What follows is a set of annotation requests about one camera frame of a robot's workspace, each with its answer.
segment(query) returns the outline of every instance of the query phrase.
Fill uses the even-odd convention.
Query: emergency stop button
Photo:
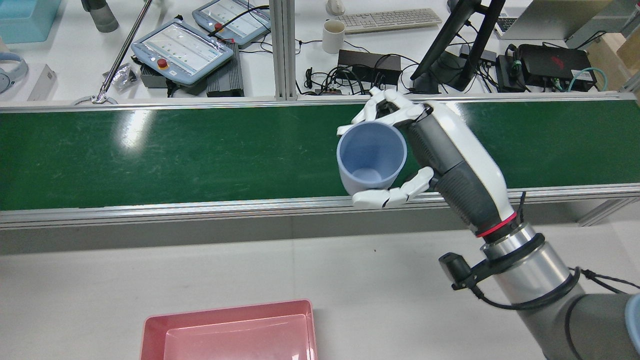
[[[164,70],[169,67],[169,64],[166,62],[165,59],[158,59],[157,64],[158,64],[158,68],[161,70]]]

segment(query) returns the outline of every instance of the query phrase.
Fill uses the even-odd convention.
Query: red plastic bin
[[[141,360],[317,360],[309,300],[147,318]]]

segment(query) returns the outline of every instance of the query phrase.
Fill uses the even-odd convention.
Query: robotic finger
[[[418,194],[425,192],[429,188],[429,182],[432,178],[433,169],[424,167],[418,170],[418,174],[413,179],[399,188],[365,190],[353,194],[353,206],[362,210],[396,208],[411,201]]]
[[[338,127],[338,136],[342,136],[350,127],[363,121],[380,121],[390,126],[402,126],[414,121],[425,111],[422,104],[412,103],[395,90],[383,91],[374,86],[369,93],[371,98],[351,120],[351,125]]]

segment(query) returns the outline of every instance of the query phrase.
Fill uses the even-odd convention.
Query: black bracket
[[[518,249],[494,260],[482,260],[474,267],[469,268],[467,261],[458,254],[446,253],[440,257],[440,265],[445,270],[449,279],[453,281],[453,290],[469,289],[487,277],[501,274],[517,261],[520,261],[545,242],[545,236],[537,233]]]

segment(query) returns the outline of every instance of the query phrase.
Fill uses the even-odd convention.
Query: blue cup
[[[396,128],[363,121],[342,135],[336,157],[342,185],[349,195],[388,189],[406,161],[406,143]]]

